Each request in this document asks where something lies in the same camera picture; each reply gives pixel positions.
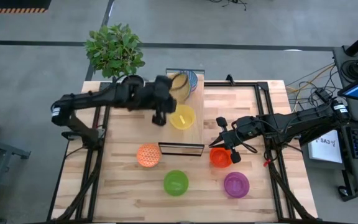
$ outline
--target butcher block tabletop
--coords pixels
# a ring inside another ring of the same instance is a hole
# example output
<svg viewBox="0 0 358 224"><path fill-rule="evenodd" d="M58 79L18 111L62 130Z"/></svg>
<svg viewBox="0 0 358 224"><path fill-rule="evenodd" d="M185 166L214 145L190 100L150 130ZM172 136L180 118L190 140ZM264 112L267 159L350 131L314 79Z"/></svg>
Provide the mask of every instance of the butcher block tabletop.
<svg viewBox="0 0 358 224"><path fill-rule="evenodd" d="M258 115L255 90L243 86L203 86L203 75L198 75L198 79L197 90L200 95L191 95L188 103L203 105L201 109L203 116L197 120L203 120L203 122L193 125L196 128L203 127L202 130L194 131L195 134L202 133L202 138L179 135L180 139L175 139L175 141L205 144L201 157L163 155L155 167L142 167L136 159L139 146L143 143L157 143L161 141L161 138L169 136L157 131L157 137L152 137L151 132L155 131L156 127L153 127L151 117L148 118L146 112L111 109L94 222L277 221L269 170L263 166L265 161L262 136L246 142L258 150L257 154L249 152L243 146L236 147L242 157L240 163L232 164L227 168L216 168L209 163L210 148L208 144L221 131L215 119L218 116L223 116L227 119L227 123L231 123L242 116ZM274 113L291 113L284 82L282 80L263 82L268 83ZM82 92L97 91L99 84L100 82L84 82ZM265 97L262 92L261 94L264 111L267 111ZM79 119L91 127L94 111L95 109L79 110L76 114ZM135 124L137 119L144 119L144 121L138 121ZM134 131L138 126L142 126L144 129L139 128L134 136L130 136L129 132ZM293 141L291 144L299 146L298 141ZM67 153L79 147L81 147L81 141L71 141ZM86 150L80 150L65 160L52 218L61 215L78 193L85 158ZM283 150L283 158L291 191L307 211L317 217L302 154L291 148L286 148ZM183 171L189 180L188 190L178 197L167 194L163 188L164 177L171 170ZM250 190L243 198L231 198L224 190L225 176L234 171L242 172L249 180ZM282 191L280 191L280 198L284 215L288 217ZM88 209L87 199L84 211Z"/></svg>

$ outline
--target green leaves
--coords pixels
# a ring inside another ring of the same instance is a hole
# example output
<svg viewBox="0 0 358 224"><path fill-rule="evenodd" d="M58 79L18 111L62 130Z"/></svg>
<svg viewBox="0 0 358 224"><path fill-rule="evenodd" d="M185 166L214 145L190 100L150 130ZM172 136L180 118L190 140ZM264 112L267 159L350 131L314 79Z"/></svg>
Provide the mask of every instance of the green leaves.
<svg viewBox="0 0 358 224"><path fill-rule="evenodd" d="M128 25L103 26L99 32L90 31L85 42L86 56L94 70L102 70L106 78L136 74L145 65L143 53L138 48L139 37Z"/></svg>

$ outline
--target floor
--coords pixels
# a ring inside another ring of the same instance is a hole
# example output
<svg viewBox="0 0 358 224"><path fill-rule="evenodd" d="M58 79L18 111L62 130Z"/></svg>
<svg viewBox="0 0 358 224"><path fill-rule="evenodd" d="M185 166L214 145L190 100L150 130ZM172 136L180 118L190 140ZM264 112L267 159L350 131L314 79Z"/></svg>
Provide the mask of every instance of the floor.
<svg viewBox="0 0 358 224"><path fill-rule="evenodd" d="M358 38L358 1L246 0L242 5L207 0L115 0L108 25L128 23L145 43L199 43L335 47ZM108 0L53 0L45 14L0 14L0 40L84 41L99 29ZM219 80L281 79L290 83L329 63L331 52L277 50L144 49L139 74L166 68L206 70ZM0 140L32 151L14 159L0 187L0 217L8 223L46 219L67 142L50 122L49 106L78 92L88 60L82 47L0 45ZM327 75L315 81L325 85ZM99 72L93 80L102 80ZM341 86L334 76L335 85ZM342 202L337 170L308 167L319 217L358 223L358 198Z"/></svg>

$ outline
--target wooden table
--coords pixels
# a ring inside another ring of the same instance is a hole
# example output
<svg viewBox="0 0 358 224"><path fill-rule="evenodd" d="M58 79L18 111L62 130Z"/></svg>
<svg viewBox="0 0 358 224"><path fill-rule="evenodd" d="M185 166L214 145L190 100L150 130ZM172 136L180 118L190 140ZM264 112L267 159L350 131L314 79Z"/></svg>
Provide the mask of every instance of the wooden table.
<svg viewBox="0 0 358 224"><path fill-rule="evenodd" d="M284 82L265 82L269 85L274 112L290 113ZM97 86L99 82L84 82L82 92L96 90ZM91 126L93 112L94 109L77 111L77 117ZM204 144L211 143L221 131L215 121L218 116L224 116L231 123L241 116L257 114L253 88L205 87ZM277 221L269 170L263 166L262 136L247 141L258 150L257 154L238 146L236 149L242 161L225 169L211 167L208 147L201 157L163 156L156 167L146 169L138 165L135 158L141 142L116 142L114 125L108 129L94 222ZM299 146L297 141L291 144ZM67 153L80 146L79 141L71 142ZM86 151L78 151L66 159L52 218L62 214L79 191L85 157ZM307 211L317 217L302 155L287 148L283 150L283 157L292 192ZM163 189L165 174L175 169L182 170L189 178L188 191L180 197L169 196ZM249 179L250 191L242 199L228 197L223 189L223 179L232 171L242 172ZM280 192L280 198L284 214L287 214L283 192Z"/></svg>

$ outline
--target orange cup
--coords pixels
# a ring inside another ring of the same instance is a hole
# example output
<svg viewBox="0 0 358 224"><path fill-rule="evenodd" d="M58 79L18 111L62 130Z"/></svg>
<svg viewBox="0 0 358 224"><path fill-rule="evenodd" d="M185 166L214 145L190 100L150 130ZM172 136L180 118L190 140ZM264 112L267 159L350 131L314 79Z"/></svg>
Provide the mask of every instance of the orange cup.
<svg viewBox="0 0 358 224"><path fill-rule="evenodd" d="M209 159L213 166L225 168L232 164L230 150L225 148L212 148L209 153Z"/></svg>
<svg viewBox="0 0 358 224"><path fill-rule="evenodd" d="M137 162L144 167L153 167L160 162L161 151L156 144L143 144L136 154Z"/></svg>

